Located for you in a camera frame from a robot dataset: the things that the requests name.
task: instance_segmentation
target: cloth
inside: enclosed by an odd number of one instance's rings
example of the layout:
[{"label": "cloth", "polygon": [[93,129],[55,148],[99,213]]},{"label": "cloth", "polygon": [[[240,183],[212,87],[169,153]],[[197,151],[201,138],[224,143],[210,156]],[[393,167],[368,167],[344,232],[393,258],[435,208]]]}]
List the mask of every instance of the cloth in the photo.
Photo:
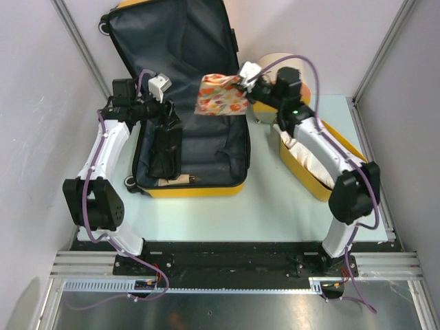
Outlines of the cloth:
[{"label": "cloth", "polygon": [[327,187],[333,189],[335,183],[318,158],[316,158],[315,155],[303,144],[291,137],[288,132],[281,131],[277,124],[274,125],[274,129],[280,134],[281,141],[283,141],[283,144],[289,149],[290,154],[294,156],[296,160],[298,160],[316,179]]},{"label": "cloth", "polygon": [[238,76],[203,76],[194,113],[205,116],[244,115],[248,109],[248,100],[243,97],[242,91],[233,86],[238,81]]}]

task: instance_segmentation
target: suitcase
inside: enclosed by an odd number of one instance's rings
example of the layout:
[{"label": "suitcase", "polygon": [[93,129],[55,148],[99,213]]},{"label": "suitcase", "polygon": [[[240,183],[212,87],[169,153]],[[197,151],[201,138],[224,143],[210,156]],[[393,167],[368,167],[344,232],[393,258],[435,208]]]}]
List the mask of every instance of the suitcase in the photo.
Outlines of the suitcase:
[{"label": "suitcase", "polygon": [[239,70],[237,41],[222,0],[125,1],[104,15],[101,25],[132,77],[150,69],[171,79],[165,96],[175,103],[183,125],[181,173],[197,178],[191,185],[159,187],[148,176],[155,134],[149,120],[141,123],[133,158],[135,185],[152,197],[237,194],[250,165],[245,116],[194,114],[205,74]]}]

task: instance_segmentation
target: yellow bin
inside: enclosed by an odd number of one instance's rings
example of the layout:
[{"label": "yellow bin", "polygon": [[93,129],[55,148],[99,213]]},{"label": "yellow bin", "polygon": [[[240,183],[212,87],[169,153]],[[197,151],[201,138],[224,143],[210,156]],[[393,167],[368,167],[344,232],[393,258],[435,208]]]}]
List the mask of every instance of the yellow bin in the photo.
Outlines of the yellow bin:
[{"label": "yellow bin", "polygon": [[[330,134],[334,136],[348,151],[361,160],[367,162],[366,158],[348,142],[342,135],[340,135],[333,127],[328,125],[324,120],[321,120]],[[296,178],[304,185],[309,192],[312,193],[320,201],[328,201],[331,194],[331,189],[328,189],[319,180],[317,180],[294,156],[291,155],[289,149],[280,141],[280,156],[288,169],[295,174]]]}]

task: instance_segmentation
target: suitcase lid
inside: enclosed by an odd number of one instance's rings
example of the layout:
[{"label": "suitcase lid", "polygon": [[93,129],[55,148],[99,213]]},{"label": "suitcase lid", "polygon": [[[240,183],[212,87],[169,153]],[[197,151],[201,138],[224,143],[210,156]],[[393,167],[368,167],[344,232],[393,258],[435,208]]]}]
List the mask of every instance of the suitcase lid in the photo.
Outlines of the suitcase lid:
[{"label": "suitcase lid", "polygon": [[189,85],[205,74],[236,74],[237,40],[222,0],[128,0],[107,15],[113,44],[132,77],[167,75],[175,102],[197,97]]},{"label": "suitcase lid", "polygon": [[[237,42],[222,0],[131,0],[105,17],[106,28],[133,77],[143,69],[163,73],[184,126],[182,170],[200,178],[197,187],[238,186],[246,178],[250,143],[245,116],[195,115],[205,74],[237,74]],[[146,87],[147,79],[142,82]],[[133,176],[156,188],[149,172],[154,127],[142,123]]]}]

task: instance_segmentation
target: yellow container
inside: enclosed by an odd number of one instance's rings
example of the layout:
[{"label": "yellow container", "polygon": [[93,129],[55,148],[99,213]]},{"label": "yellow container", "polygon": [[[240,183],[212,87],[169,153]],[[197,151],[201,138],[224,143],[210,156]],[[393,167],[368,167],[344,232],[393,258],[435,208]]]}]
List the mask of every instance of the yellow container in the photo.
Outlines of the yellow container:
[{"label": "yellow container", "polygon": [[241,192],[245,186],[244,182],[235,187],[220,188],[168,188],[168,189],[144,189],[154,198],[176,198],[176,197],[222,197],[233,196]]},{"label": "yellow container", "polygon": [[[330,134],[336,138],[348,151],[361,160],[367,162],[366,158],[348,142],[342,135],[340,135],[333,127],[321,120],[325,127],[329,130]],[[331,194],[331,189],[324,186],[319,180],[317,180],[292,154],[289,149],[280,141],[280,156],[281,160],[286,164],[288,169],[295,174],[296,178],[304,185],[309,192],[312,193],[320,201],[328,201]]]}]

